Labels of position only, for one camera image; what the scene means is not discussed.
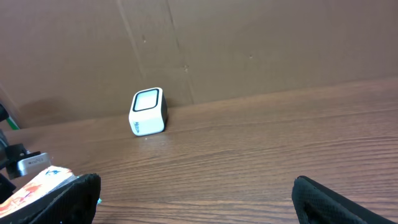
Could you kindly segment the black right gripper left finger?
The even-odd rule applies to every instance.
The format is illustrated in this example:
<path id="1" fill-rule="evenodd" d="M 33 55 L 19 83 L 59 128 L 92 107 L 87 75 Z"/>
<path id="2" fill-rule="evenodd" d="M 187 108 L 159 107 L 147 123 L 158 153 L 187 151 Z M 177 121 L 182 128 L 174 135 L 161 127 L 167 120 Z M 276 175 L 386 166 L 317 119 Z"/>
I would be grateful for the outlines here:
<path id="1" fill-rule="evenodd" d="M 1 224 L 91 224 L 101 177 L 85 174 L 4 218 Z"/>

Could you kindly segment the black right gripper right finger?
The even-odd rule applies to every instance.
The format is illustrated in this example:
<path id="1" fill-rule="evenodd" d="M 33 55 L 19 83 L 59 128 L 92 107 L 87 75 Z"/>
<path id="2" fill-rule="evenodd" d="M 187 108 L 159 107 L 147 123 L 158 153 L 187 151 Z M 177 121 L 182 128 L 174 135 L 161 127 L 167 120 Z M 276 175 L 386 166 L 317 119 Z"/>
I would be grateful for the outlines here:
<path id="1" fill-rule="evenodd" d="M 292 201 L 300 224 L 394 224 L 303 175 L 294 181 Z"/>

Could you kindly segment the orange snack box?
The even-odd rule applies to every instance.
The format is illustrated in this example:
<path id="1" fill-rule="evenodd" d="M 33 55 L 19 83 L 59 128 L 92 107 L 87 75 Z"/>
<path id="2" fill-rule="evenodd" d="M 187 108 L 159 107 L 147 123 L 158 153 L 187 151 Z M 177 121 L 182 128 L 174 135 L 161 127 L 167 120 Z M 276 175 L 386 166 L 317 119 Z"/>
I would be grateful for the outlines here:
<path id="1" fill-rule="evenodd" d="M 77 176 L 64 167 L 50 166 L 44 169 L 1 204 L 1 218 L 34 203 L 76 179 Z"/>

